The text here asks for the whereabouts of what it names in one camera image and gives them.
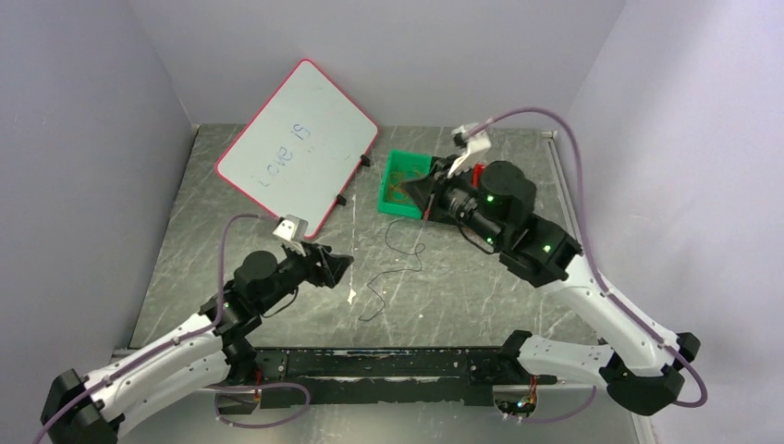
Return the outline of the green plastic bin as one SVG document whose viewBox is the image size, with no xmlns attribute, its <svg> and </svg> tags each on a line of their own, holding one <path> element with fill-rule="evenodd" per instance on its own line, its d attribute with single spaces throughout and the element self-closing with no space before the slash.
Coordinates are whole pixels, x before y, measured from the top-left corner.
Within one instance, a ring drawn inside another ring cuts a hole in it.
<svg viewBox="0 0 784 444">
<path fill-rule="evenodd" d="M 432 156 L 392 150 L 378 192 L 377 210 L 381 214 L 420 219 L 421 211 L 401 189 L 400 183 L 426 176 L 431 167 Z"/>
</svg>

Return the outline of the red plastic bin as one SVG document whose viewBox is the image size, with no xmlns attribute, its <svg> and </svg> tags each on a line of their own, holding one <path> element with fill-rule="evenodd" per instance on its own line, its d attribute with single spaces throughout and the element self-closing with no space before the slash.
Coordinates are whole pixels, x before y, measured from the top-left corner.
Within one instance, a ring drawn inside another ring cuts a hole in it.
<svg viewBox="0 0 784 444">
<path fill-rule="evenodd" d="M 478 163 L 472 168 L 472 186 L 476 189 L 481 188 L 481 176 L 484 173 L 486 164 Z"/>
</svg>

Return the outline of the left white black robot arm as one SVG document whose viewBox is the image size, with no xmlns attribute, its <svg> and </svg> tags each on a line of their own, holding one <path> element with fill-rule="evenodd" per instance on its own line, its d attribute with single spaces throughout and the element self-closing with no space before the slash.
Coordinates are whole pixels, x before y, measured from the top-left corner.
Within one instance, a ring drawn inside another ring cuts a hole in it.
<svg viewBox="0 0 784 444">
<path fill-rule="evenodd" d="M 34 441 L 116 443 L 195 391 L 241 390 L 257 368 L 246 337 L 263 316 L 303 283 L 334 288 L 354 261 L 317 243 L 284 253 L 283 261 L 268 251 L 250 253 L 198 313 L 131 355 L 84 376 L 57 376 Z"/>
</svg>

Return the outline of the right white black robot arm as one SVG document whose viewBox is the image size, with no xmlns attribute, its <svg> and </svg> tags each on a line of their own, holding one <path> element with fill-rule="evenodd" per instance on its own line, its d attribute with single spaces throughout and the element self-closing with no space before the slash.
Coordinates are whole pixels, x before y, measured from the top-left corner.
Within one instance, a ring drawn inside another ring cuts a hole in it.
<svg viewBox="0 0 784 444">
<path fill-rule="evenodd" d="M 400 187 L 424 215 L 451 217 L 467 241 L 558 297 L 600 338 L 581 345 L 517 330 L 500 349 L 500 374 L 511 383 L 554 376 L 588 384 L 643 416 L 678 404 L 700 340 L 663 327 L 610 286 L 574 237 L 535 213 L 536 186 L 517 166 L 495 161 L 479 175 L 450 176 L 451 164 L 438 160 Z"/>
</svg>

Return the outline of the pink framed whiteboard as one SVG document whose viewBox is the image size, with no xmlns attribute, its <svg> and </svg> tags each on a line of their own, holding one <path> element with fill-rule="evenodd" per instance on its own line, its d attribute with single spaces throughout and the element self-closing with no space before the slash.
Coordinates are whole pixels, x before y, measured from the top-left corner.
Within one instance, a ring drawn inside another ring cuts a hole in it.
<svg viewBox="0 0 784 444">
<path fill-rule="evenodd" d="M 338 204 L 378 125 L 310 59 L 302 59 L 215 163 L 215 173 L 312 239 Z"/>
</svg>

